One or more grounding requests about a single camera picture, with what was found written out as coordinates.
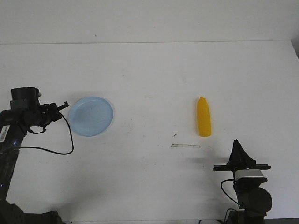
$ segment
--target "blue plate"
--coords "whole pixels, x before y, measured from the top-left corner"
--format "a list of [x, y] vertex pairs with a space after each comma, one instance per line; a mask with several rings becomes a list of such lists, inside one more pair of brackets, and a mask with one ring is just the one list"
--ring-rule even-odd
[[112, 122], [113, 109], [101, 97], [85, 97], [70, 109], [68, 120], [71, 129], [82, 136], [95, 136], [105, 131]]

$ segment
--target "wire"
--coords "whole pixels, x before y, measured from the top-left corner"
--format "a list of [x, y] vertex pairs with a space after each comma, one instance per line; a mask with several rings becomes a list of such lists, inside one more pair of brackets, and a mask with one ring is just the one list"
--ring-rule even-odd
[[235, 212], [237, 212], [236, 209], [232, 209], [232, 208], [227, 209], [226, 212], [225, 212], [224, 224], [226, 223], [226, 221], [225, 221], [225, 220], [226, 220], [226, 215], [228, 214], [228, 211], [229, 211], [229, 210], [234, 210]]
[[46, 152], [49, 152], [49, 153], [54, 153], [54, 154], [58, 154], [58, 155], [69, 155], [71, 154], [73, 151], [74, 151], [74, 141], [73, 141], [73, 136], [71, 134], [71, 127], [70, 127], [70, 124], [69, 122], [67, 121], [67, 119], [64, 117], [64, 115], [60, 114], [63, 119], [65, 120], [68, 128], [69, 128], [69, 132], [70, 132], [70, 138], [71, 138], [71, 151], [69, 151], [68, 153], [60, 153], [60, 152], [55, 152], [55, 151], [52, 151], [52, 150], [49, 150], [49, 149], [46, 149], [46, 148], [42, 148], [42, 147], [36, 147], [36, 146], [18, 146], [18, 147], [12, 147], [12, 148], [8, 148], [6, 150], [4, 150], [4, 152], [6, 151], [9, 151], [9, 150], [13, 150], [13, 149], [20, 149], [20, 148], [34, 148], [34, 149], [40, 149], [40, 150], [43, 150], [43, 151], [46, 151]]
[[223, 189], [223, 183], [224, 182], [226, 182], [226, 181], [235, 181], [234, 179], [227, 179], [227, 180], [224, 180], [224, 181], [222, 181], [221, 182], [221, 184], [220, 184], [220, 187], [221, 187], [221, 190], [223, 191], [223, 193], [230, 199], [230, 200], [232, 200], [234, 203], [236, 203], [237, 205], [239, 205], [239, 203], [237, 202], [237, 201], [235, 201], [233, 198], [231, 198], [226, 192], [225, 192], [225, 190]]

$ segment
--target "black cable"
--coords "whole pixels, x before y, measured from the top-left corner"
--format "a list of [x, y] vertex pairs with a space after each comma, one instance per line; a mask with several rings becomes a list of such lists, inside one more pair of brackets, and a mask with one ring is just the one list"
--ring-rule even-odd
[[229, 210], [234, 210], [235, 212], [237, 212], [236, 209], [232, 209], [232, 208], [227, 209], [226, 212], [225, 212], [224, 224], [226, 224], [226, 221], [225, 221], [225, 220], [226, 220], [226, 215], [228, 214], [228, 211], [229, 211]]
[[237, 201], [235, 201], [233, 198], [231, 198], [231, 197], [225, 192], [225, 190], [223, 189], [223, 186], [222, 186], [222, 185], [223, 185], [223, 183], [226, 182], [226, 181], [235, 181], [235, 180], [234, 180], [234, 179], [227, 179], [227, 180], [222, 181], [221, 184], [220, 184], [221, 190], [223, 191], [223, 193], [224, 193], [227, 197], [229, 197], [230, 200], [232, 200], [234, 203], [236, 203], [237, 205], [239, 205], [239, 203], [238, 203]]
[[18, 146], [18, 147], [12, 147], [12, 148], [8, 148], [6, 150], [4, 150], [4, 152], [6, 151], [9, 151], [9, 150], [13, 150], [13, 149], [19, 149], [19, 148], [35, 148], [35, 149], [40, 149], [40, 150], [43, 150], [43, 151], [46, 151], [46, 152], [49, 152], [49, 153], [54, 153], [54, 154], [58, 154], [58, 155], [69, 155], [71, 154], [73, 151], [74, 151], [74, 141], [73, 141], [73, 136], [71, 134], [71, 127], [70, 127], [70, 124], [69, 122], [67, 121], [67, 119], [64, 117], [64, 115], [61, 114], [61, 116], [63, 117], [63, 119], [65, 120], [68, 128], [69, 128], [69, 132], [70, 132], [70, 138], [71, 138], [71, 151], [68, 152], [68, 153], [60, 153], [60, 152], [55, 152], [55, 151], [52, 151], [52, 150], [49, 150], [49, 149], [46, 149], [46, 148], [42, 148], [42, 147], [36, 147], [36, 146]]

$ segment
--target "white table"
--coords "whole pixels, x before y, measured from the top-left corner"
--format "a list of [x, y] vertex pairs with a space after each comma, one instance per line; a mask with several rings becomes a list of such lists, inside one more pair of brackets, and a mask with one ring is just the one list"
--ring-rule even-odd
[[[23, 86], [39, 88], [41, 103], [101, 96], [115, 109], [103, 134], [74, 135], [69, 156], [21, 150], [7, 200], [25, 212], [57, 210], [66, 221], [223, 218], [234, 205], [219, 184], [232, 174], [212, 167], [238, 139], [272, 166], [263, 172], [268, 218], [298, 217], [299, 63], [290, 41], [2, 45], [0, 75], [1, 110]], [[209, 138], [196, 134], [200, 96], [210, 104]], [[62, 120], [23, 145], [71, 147]]]

